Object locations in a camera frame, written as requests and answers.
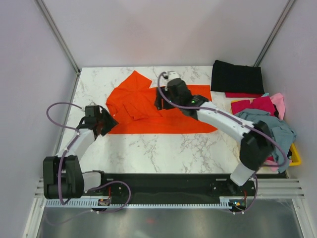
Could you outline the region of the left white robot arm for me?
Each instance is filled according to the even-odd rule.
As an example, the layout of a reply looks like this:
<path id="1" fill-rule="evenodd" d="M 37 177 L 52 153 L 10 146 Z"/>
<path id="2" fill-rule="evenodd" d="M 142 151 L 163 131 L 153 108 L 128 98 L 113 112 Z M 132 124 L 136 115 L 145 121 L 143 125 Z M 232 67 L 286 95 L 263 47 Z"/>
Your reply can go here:
<path id="1" fill-rule="evenodd" d="M 45 157 L 43 161 L 44 196 L 46 199 L 59 199 L 66 205 L 70 199 L 81 198 L 85 191 L 93 190 L 98 195 L 107 193 L 109 184 L 102 179 L 102 171 L 82 172 L 80 160 L 87 149 L 99 136 L 108 134 L 118 122 L 102 106 L 85 107 L 85 115 L 76 127 L 55 122 L 49 115 L 53 106 L 46 111 L 48 119 L 55 125 L 74 131 L 71 140 L 56 155 Z"/>

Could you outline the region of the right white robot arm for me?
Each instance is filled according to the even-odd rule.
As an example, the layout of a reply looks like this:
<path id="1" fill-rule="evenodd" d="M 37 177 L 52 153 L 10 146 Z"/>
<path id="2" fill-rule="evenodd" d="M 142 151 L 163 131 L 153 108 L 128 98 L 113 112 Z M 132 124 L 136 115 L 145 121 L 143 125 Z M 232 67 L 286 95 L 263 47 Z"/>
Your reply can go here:
<path id="1" fill-rule="evenodd" d="M 240 162 L 227 182 L 228 192 L 238 195 L 246 181 L 264 164 L 273 151 L 274 140 L 267 124 L 253 123 L 219 109 L 202 95 L 193 95 L 186 83 L 174 72 L 163 72 L 159 80 L 165 86 L 157 87 L 155 106 L 158 110 L 178 108 L 185 116 L 212 125 L 240 143 Z"/>

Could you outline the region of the orange t shirt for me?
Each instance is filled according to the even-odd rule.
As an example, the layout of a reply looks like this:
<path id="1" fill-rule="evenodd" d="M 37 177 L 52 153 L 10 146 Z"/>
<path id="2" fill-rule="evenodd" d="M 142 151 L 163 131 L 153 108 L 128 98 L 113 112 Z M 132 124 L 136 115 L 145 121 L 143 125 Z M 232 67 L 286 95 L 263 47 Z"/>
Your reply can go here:
<path id="1" fill-rule="evenodd" d="M 157 110 L 152 81 L 133 71 L 106 101 L 109 113 L 118 122 L 111 134 L 195 134 L 211 133 L 216 127 L 187 117 L 177 109 Z"/>

